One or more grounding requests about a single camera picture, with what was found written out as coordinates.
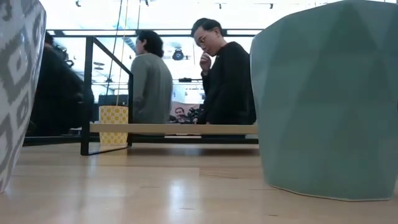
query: gray sweater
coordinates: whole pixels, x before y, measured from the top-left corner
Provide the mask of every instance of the gray sweater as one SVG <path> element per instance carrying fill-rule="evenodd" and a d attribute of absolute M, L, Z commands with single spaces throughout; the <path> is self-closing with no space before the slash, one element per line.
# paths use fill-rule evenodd
<path fill-rule="evenodd" d="M 173 78 L 164 61 L 154 54 L 138 55 L 131 72 L 133 123 L 166 123 L 171 110 Z"/>

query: man's right hand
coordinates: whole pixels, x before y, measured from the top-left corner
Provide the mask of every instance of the man's right hand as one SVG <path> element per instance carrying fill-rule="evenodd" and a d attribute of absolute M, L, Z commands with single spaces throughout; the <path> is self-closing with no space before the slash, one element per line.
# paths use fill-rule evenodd
<path fill-rule="evenodd" d="M 207 73 L 210 70 L 210 66 L 211 66 L 211 58 L 208 54 L 203 53 L 200 57 L 200 67 L 201 70 L 203 71 L 203 75 L 207 75 Z"/>

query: black jacket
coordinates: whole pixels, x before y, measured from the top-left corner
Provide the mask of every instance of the black jacket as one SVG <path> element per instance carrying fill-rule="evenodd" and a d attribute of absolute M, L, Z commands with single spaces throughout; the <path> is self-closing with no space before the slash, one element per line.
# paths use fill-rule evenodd
<path fill-rule="evenodd" d="M 45 47 L 30 121 L 32 135 L 57 136 L 79 128 L 83 117 L 83 80 L 58 53 Z"/>
<path fill-rule="evenodd" d="M 250 56 L 242 46 L 236 42 L 226 44 L 202 79 L 206 98 L 200 124 L 253 124 L 256 121 Z"/>

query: wooden table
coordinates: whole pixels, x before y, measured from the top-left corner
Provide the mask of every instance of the wooden table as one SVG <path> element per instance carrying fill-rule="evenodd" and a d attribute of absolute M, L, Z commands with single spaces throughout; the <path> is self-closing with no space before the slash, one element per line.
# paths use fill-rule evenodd
<path fill-rule="evenodd" d="M 398 199 L 339 202 L 266 185 L 256 145 L 135 144 L 91 157 L 79 144 L 21 152 L 1 224 L 396 224 Z"/>

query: ear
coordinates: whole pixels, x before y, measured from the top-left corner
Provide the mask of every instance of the ear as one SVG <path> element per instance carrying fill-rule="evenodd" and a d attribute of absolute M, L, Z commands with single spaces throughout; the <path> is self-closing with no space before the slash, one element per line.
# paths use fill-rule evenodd
<path fill-rule="evenodd" d="M 221 36 L 221 30 L 218 27 L 213 28 L 213 31 L 216 32 L 217 37 Z"/>

